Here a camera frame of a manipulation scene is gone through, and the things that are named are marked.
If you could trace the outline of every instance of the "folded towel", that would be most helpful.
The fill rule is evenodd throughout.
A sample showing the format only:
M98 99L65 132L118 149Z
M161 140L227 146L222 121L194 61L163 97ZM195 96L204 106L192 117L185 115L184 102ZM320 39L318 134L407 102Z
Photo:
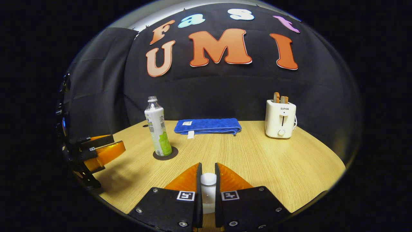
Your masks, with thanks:
M187 135L188 131L194 130L194 134L233 134L241 131L242 127L236 118L223 119L185 119L179 120L175 133Z

